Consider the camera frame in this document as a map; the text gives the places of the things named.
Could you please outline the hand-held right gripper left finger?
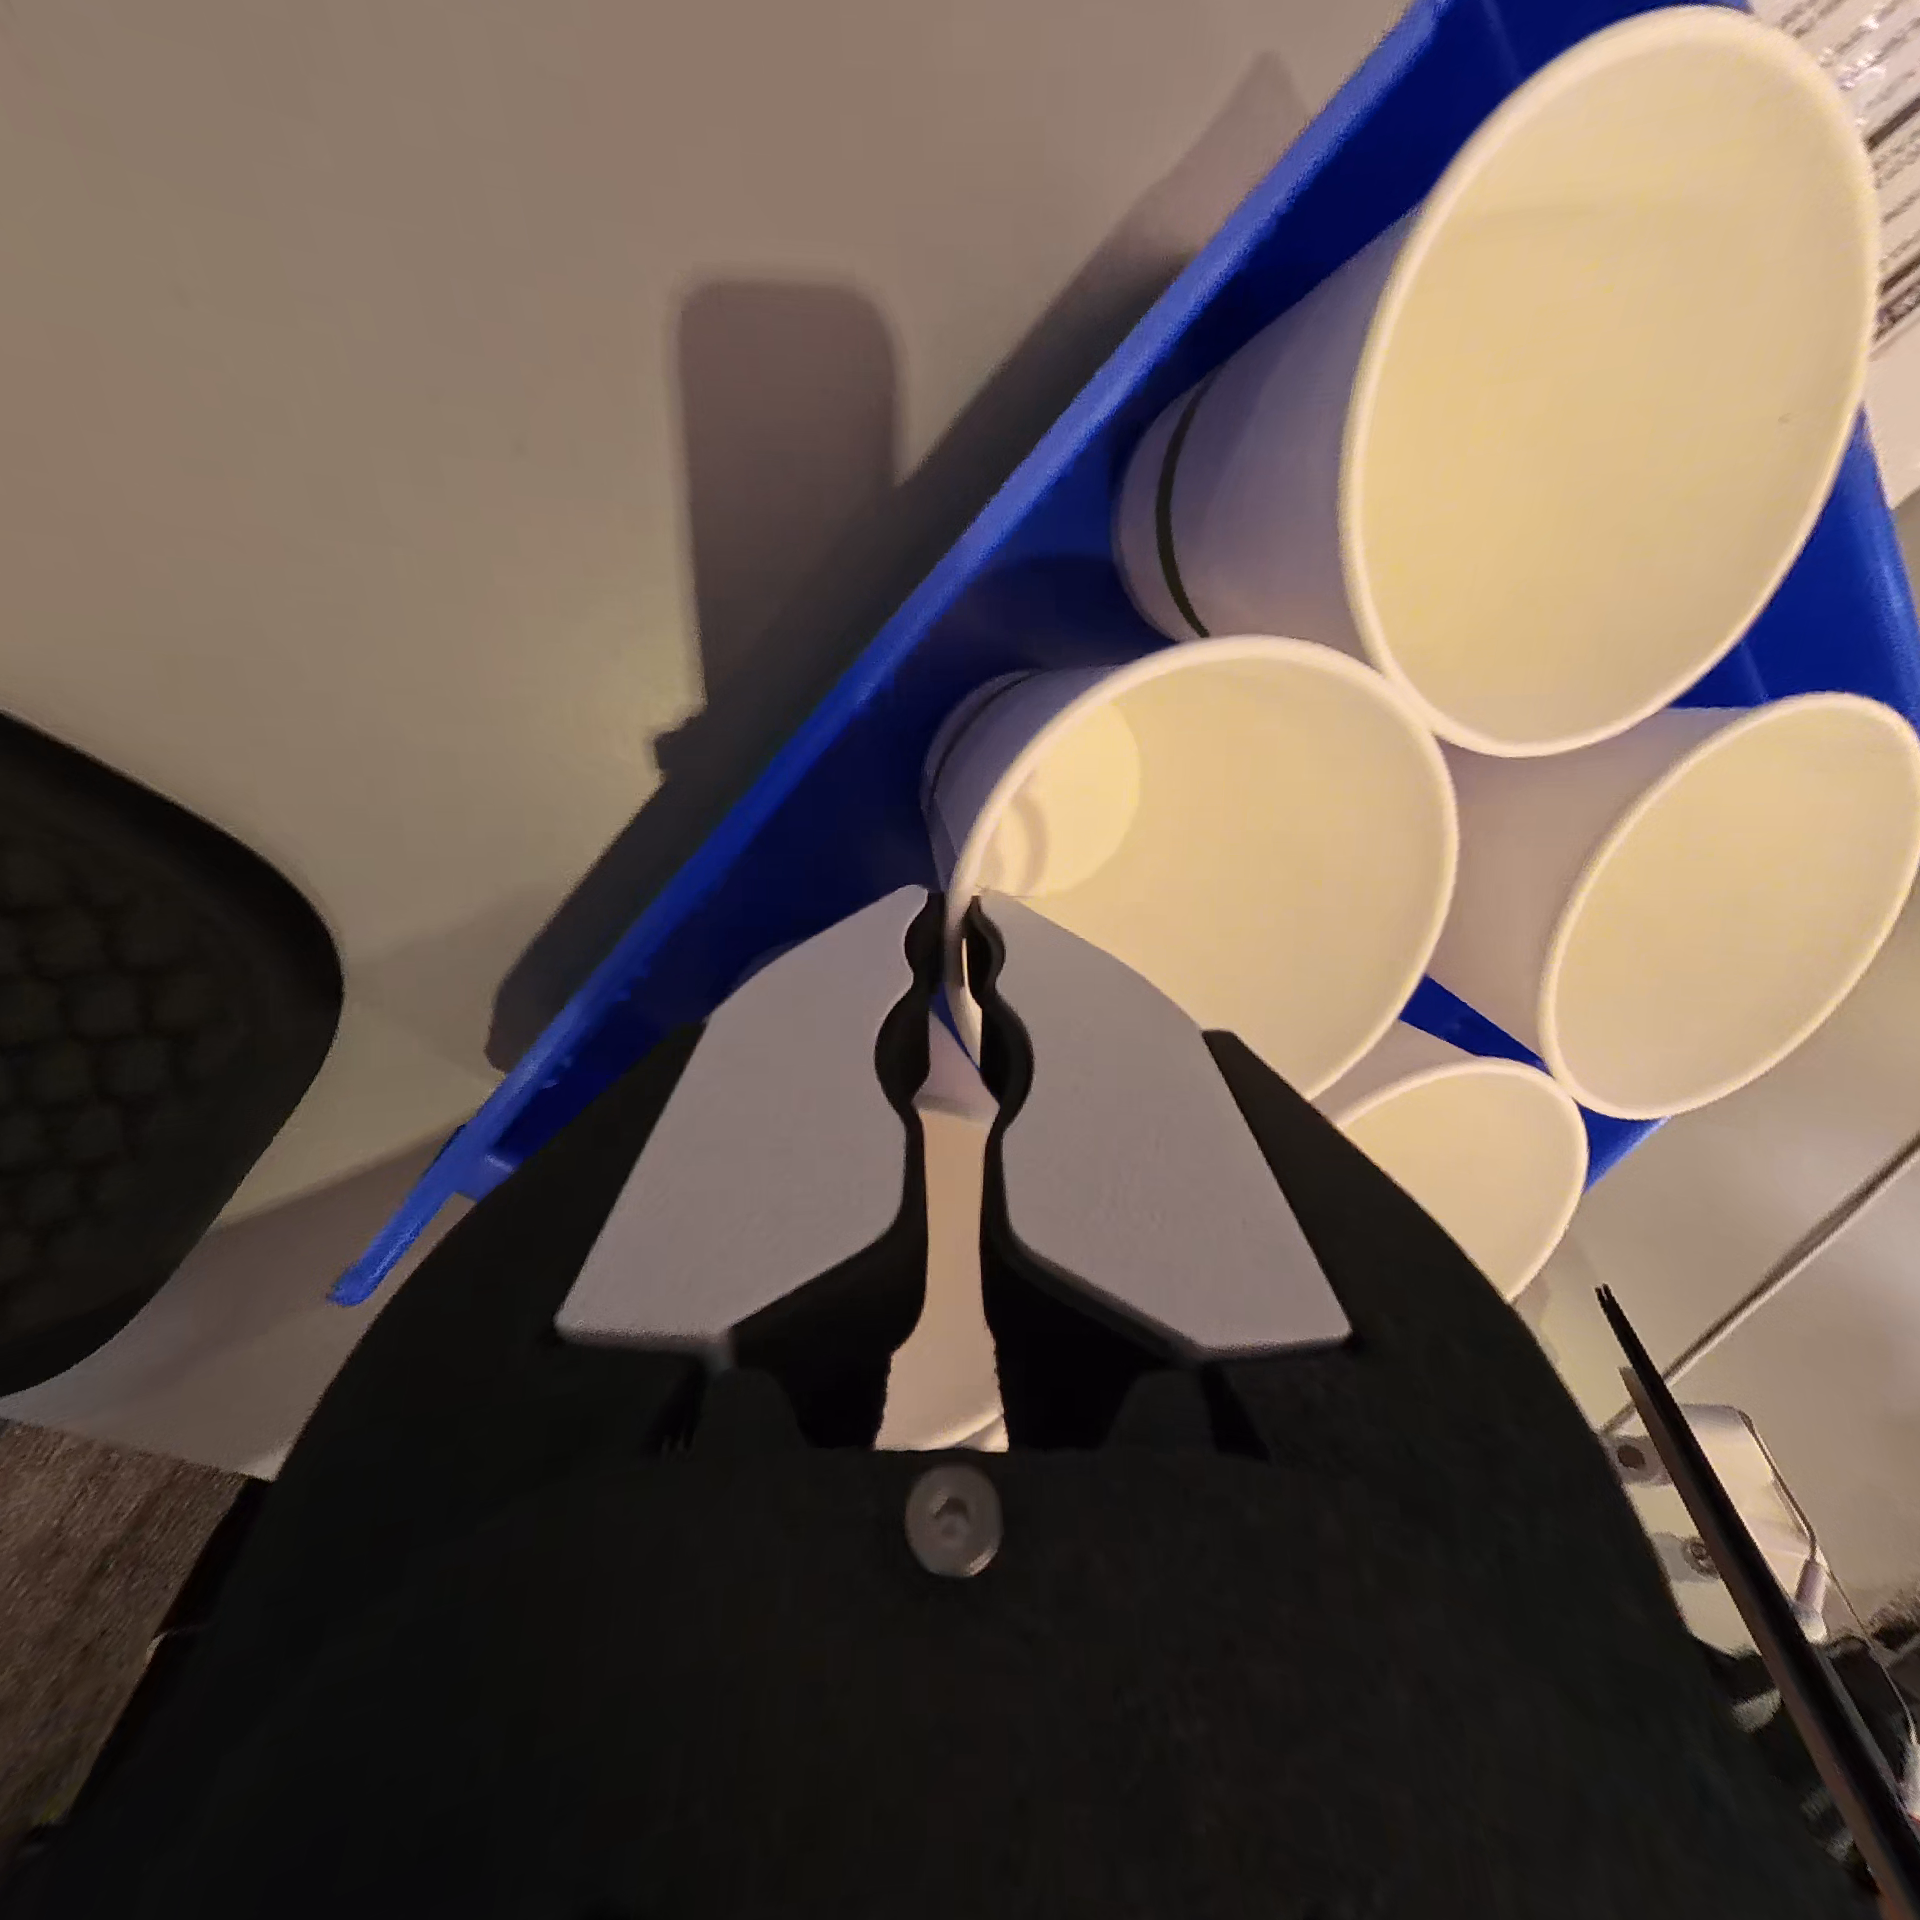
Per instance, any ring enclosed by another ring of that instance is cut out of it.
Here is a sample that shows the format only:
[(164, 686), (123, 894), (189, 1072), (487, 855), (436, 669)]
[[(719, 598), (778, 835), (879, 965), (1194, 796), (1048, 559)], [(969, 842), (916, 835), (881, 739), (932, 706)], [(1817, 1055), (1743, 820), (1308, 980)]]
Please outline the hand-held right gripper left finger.
[(927, 1295), (918, 1094), (945, 903), (907, 884), (785, 947), (679, 1070), (555, 1330), (756, 1370), (806, 1442), (870, 1447)]

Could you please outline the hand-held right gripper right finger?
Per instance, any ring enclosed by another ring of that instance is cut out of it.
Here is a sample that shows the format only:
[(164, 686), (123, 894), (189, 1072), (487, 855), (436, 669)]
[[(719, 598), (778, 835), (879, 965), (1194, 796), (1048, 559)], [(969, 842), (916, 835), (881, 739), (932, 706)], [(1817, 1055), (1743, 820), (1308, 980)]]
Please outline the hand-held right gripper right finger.
[(964, 918), (997, 1100), (978, 1267), (1012, 1444), (1100, 1444), (1140, 1379), (1322, 1353), (1352, 1320), (1208, 1037), (1010, 895)]

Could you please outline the white paper cup green stripe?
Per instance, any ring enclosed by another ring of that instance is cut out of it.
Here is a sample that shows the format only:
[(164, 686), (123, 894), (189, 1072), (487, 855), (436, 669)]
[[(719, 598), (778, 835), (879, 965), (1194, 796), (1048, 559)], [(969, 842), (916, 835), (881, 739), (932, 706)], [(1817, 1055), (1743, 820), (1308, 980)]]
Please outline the white paper cup green stripe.
[(1458, 859), (1431, 975), (1595, 1114), (1692, 1114), (1773, 1070), (1916, 879), (1916, 730), (1856, 693), (1444, 758)]
[(947, 1021), (978, 1074), (962, 952), (978, 895), (1102, 947), (1297, 1100), (1394, 1021), (1453, 901), (1435, 737), (1385, 678), (1297, 638), (995, 680), (943, 721), (921, 805)]
[(1468, 1052), (1405, 1021), (1315, 1105), (1504, 1302), (1547, 1265), (1585, 1188), (1585, 1122), (1545, 1070)]
[(1118, 575), (1173, 642), (1352, 653), (1479, 756), (1591, 747), (1725, 660), (1808, 542), (1878, 248), (1797, 42), (1720, 5), (1607, 27), (1161, 412)]

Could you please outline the blue plastic bin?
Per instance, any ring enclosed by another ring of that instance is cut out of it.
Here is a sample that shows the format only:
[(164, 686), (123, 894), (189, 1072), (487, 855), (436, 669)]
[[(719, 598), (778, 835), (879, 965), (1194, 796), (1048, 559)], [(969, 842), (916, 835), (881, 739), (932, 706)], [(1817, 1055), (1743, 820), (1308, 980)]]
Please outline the blue plastic bin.
[[(1655, 9), (1412, 4), (452, 1135), (340, 1276), (335, 1302), (370, 1300), (449, 1199), (497, 1188), (671, 1024), (706, 1015), (767, 951), (905, 884), (942, 888), (921, 787), (943, 721), (969, 695), (1012, 673), (1126, 666), (1229, 638), (1159, 634), (1118, 575), (1116, 489), (1151, 423), (1416, 208), (1550, 61)], [(1916, 730), (1916, 616), (1861, 406), (1780, 587), (1725, 660), (1657, 712), (1810, 693), (1878, 701)], [(1442, 1035), (1545, 1065), (1440, 987), (1433, 956), (1390, 1024), (1411, 1010)], [(1580, 1107), (1595, 1173), (1666, 1118)]]

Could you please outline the black quilted wrist pad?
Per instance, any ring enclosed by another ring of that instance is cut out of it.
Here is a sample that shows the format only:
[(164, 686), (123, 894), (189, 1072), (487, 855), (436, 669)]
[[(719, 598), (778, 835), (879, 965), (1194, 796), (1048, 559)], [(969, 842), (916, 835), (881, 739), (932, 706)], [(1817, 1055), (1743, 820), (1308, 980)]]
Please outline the black quilted wrist pad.
[(155, 1300), (324, 1067), (344, 973), (221, 827), (2, 723), (2, 1390)]

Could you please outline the printed sheet in plastic sleeve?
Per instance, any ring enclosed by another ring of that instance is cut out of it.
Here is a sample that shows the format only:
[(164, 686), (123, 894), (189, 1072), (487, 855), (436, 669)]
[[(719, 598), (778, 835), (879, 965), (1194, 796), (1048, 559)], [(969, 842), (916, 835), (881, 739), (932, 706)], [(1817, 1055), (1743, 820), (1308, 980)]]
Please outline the printed sheet in plastic sleeve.
[(1918, 2), (1749, 2), (1832, 81), (1869, 156), (1880, 217), (1874, 355), (1916, 325)]

